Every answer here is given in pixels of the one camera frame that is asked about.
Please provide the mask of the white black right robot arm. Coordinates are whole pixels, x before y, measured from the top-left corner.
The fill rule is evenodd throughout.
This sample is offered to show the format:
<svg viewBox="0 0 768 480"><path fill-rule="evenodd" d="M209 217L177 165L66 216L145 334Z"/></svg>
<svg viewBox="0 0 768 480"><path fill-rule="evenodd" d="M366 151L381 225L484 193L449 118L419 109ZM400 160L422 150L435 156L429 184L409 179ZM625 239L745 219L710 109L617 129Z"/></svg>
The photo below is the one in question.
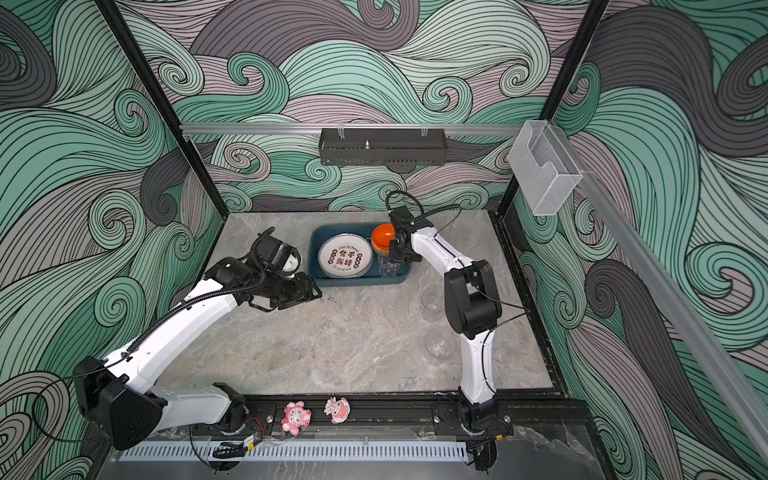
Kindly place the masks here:
<svg viewBox="0 0 768 480"><path fill-rule="evenodd" d="M415 216L406 207L392 208L388 215L394 228L393 261L425 261L442 276L444 313L460 341L464 404L470 409L491 404L497 393L492 347L502 307L490 263L462 253L425 215Z"/></svg>

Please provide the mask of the white plate red green circles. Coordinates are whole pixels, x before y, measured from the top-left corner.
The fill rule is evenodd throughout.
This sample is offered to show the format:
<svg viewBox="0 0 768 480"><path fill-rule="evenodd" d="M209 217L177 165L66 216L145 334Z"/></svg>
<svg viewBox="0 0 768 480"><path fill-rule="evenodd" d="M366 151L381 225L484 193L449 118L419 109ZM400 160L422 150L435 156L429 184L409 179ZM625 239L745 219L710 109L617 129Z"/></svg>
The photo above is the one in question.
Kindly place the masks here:
<svg viewBox="0 0 768 480"><path fill-rule="evenodd" d="M338 234L325 241L317 254L321 270L330 278L358 278L368 272L374 260L369 241L352 233Z"/></svg>

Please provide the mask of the clear plastic cup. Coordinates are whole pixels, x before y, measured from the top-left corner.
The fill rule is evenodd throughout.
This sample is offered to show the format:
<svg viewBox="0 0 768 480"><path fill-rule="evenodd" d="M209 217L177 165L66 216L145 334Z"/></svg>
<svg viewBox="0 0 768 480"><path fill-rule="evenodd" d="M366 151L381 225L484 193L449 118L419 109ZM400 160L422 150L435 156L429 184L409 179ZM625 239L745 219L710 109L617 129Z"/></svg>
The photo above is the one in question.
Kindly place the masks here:
<svg viewBox="0 0 768 480"><path fill-rule="evenodd" d="M424 346L427 354L438 361L451 359L457 351L455 336L442 331L427 332L424 337Z"/></svg>
<svg viewBox="0 0 768 480"><path fill-rule="evenodd" d="M445 310L444 291L440 286L430 286L421 294L421 304L426 312L440 314Z"/></svg>

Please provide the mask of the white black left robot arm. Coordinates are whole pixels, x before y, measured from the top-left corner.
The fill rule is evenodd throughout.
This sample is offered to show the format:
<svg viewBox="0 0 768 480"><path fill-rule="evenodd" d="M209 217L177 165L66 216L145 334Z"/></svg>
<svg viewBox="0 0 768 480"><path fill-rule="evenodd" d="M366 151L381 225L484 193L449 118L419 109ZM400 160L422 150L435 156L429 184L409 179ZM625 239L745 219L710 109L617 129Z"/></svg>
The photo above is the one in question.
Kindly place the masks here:
<svg viewBox="0 0 768 480"><path fill-rule="evenodd" d="M74 368L81 414L118 451L175 427L213 425L239 434L249 414L243 394L223 382L168 390L156 382L166 368L216 321L238 306L264 298L262 310L285 310L321 297L301 271L299 251L268 228L243 256L209 268L189 294L126 345L103 358L88 356Z"/></svg>

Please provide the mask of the yellow shallow bowl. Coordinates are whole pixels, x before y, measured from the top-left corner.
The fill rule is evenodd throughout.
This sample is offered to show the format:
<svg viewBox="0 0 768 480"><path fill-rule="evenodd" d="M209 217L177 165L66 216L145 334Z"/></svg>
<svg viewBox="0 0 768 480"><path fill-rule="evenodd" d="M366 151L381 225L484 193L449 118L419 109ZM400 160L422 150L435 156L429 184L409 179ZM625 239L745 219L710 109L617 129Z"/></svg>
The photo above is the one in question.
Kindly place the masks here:
<svg viewBox="0 0 768 480"><path fill-rule="evenodd" d="M374 244L373 245L373 249L379 255L384 255L384 256L388 256L389 255L389 249L388 248L383 248L383 247L380 247L380 246Z"/></svg>

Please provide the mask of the orange shallow bowl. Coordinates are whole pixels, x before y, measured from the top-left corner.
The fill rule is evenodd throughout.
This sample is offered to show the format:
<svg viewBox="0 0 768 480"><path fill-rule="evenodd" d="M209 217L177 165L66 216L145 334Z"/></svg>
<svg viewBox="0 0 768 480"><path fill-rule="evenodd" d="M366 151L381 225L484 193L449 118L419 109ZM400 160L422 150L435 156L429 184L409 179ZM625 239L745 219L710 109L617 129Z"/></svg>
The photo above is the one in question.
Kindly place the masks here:
<svg viewBox="0 0 768 480"><path fill-rule="evenodd" d="M383 248L390 248L391 241L395 238L395 228L391 223L377 226L371 234L372 245L376 244Z"/></svg>

